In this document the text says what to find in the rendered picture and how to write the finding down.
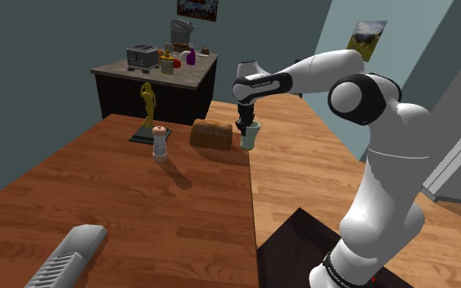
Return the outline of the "red wall picture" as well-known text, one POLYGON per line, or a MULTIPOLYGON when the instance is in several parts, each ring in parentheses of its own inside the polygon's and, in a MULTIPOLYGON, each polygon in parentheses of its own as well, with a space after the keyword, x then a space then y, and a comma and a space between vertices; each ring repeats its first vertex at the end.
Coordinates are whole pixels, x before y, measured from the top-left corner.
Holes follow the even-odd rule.
POLYGON ((217 21, 219 0, 177 0, 177 15, 217 21))

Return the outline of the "landscape wall picture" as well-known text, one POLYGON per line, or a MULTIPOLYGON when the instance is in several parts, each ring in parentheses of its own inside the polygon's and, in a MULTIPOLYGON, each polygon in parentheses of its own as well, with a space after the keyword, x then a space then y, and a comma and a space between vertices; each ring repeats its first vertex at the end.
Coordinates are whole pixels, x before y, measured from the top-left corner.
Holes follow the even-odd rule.
POLYGON ((386 20, 358 21, 350 36, 347 49, 356 50, 365 62, 369 62, 386 24, 386 20))

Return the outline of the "white pepper mill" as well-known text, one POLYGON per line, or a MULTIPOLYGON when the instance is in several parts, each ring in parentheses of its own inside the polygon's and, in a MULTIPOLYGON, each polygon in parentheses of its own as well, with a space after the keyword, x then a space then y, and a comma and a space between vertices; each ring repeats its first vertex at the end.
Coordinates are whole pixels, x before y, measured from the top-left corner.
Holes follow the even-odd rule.
POLYGON ((168 158, 166 148, 166 136, 168 130, 163 126, 155 126, 152 129, 154 137, 152 158, 155 162, 164 162, 168 158))

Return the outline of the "white door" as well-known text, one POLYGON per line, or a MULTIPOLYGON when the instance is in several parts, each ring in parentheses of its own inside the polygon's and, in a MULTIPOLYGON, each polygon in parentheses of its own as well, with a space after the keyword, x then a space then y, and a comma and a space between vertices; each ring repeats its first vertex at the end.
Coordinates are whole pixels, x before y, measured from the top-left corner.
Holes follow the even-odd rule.
POLYGON ((422 193, 433 202, 437 202, 439 200, 450 201, 449 197, 437 194, 437 192, 460 166, 461 138, 425 180, 422 187, 422 193))

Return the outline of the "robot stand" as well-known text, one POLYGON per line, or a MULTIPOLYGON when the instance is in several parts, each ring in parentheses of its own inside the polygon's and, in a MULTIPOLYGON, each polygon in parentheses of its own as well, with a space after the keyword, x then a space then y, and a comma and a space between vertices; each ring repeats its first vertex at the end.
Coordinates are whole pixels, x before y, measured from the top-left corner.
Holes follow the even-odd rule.
POLYGON ((413 288, 384 266, 424 221, 383 190, 359 191, 338 233, 297 209, 258 249, 260 288, 413 288))

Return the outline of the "brown bread loaf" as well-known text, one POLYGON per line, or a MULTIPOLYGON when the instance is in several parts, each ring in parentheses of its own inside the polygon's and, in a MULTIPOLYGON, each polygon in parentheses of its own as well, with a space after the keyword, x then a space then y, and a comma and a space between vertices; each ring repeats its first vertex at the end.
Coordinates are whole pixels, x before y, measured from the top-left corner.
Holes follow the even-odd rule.
POLYGON ((230 151, 233 126, 210 119, 196 119, 190 134, 190 145, 220 151, 230 151))

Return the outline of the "golden figure statue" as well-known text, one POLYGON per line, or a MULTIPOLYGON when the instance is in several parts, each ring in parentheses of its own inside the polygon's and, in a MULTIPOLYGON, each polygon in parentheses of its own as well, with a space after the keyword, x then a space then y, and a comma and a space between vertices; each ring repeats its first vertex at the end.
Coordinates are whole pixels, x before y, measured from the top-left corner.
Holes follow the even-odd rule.
MULTIPOLYGON (((153 144, 154 137, 152 135, 152 129, 154 126, 154 111, 156 108, 156 95, 151 89, 149 83, 144 83, 140 88, 140 97, 145 101, 145 109, 147 116, 142 123, 142 126, 134 133, 134 135, 129 139, 131 142, 139 142, 145 144, 153 144)), ((166 140, 171 134, 171 130, 168 130, 166 140)))

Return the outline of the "grey remote control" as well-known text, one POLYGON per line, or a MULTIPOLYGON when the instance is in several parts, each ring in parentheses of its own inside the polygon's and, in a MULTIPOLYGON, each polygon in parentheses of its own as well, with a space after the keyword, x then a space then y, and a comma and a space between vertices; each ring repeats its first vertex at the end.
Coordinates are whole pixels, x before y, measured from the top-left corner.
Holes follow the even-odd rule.
POLYGON ((106 235, 101 225, 73 227, 24 288, 74 288, 106 235))

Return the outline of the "pale green cup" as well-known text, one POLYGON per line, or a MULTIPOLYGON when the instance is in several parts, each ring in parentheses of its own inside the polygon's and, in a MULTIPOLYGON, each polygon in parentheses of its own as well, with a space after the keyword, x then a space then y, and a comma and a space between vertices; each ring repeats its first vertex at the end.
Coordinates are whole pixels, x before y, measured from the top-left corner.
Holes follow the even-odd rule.
POLYGON ((253 121, 251 125, 244 128, 244 134, 241 136, 240 146, 243 150, 250 151, 255 147, 255 140, 260 131, 261 124, 253 121))

